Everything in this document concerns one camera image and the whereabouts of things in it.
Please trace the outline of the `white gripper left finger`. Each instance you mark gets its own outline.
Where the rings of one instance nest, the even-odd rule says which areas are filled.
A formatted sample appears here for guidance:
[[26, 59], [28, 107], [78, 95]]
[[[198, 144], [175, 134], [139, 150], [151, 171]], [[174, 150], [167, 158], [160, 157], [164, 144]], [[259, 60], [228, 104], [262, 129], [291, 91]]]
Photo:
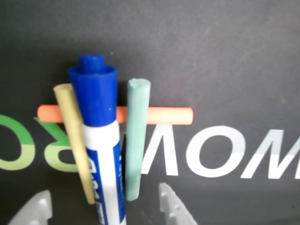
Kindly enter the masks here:
[[52, 197], [49, 190], [44, 190], [31, 197], [8, 225], [47, 225], [51, 218]]

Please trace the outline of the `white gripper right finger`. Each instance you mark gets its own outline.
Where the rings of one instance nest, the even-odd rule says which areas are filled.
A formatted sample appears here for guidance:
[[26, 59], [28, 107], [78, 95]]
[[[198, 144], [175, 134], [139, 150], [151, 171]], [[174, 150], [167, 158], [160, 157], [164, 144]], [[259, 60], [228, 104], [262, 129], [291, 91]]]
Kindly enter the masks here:
[[168, 184], [160, 183], [158, 189], [160, 211], [165, 214], [165, 223], [167, 225], [198, 224]]

